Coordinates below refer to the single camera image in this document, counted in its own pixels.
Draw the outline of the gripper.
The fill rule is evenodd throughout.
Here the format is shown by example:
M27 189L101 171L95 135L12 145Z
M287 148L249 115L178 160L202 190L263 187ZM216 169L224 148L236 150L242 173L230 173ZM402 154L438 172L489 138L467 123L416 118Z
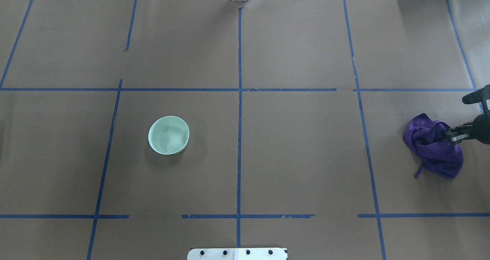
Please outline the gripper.
M459 144L462 140L478 140L485 145L490 144L490 119L484 114L478 115L472 125L461 125L445 131L452 144Z

